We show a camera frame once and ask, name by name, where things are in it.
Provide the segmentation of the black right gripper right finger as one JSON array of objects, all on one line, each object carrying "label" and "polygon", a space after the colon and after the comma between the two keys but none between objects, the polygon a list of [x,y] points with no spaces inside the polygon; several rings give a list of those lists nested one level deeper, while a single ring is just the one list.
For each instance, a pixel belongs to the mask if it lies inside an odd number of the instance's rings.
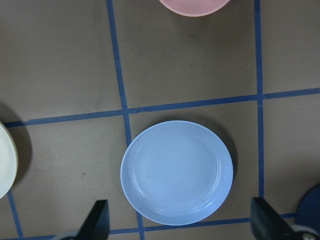
[{"label": "black right gripper right finger", "polygon": [[320,234],[309,227],[292,228],[261,197],[250,203],[250,228],[256,240],[318,240]]}]

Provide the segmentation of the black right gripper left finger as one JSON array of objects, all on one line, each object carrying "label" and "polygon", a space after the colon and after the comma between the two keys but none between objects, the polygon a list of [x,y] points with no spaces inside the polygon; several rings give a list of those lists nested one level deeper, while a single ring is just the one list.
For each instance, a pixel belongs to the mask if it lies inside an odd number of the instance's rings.
[{"label": "black right gripper left finger", "polygon": [[108,200],[97,200],[77,233],[67,233],[60,240],[107,240],[110,234]]}]

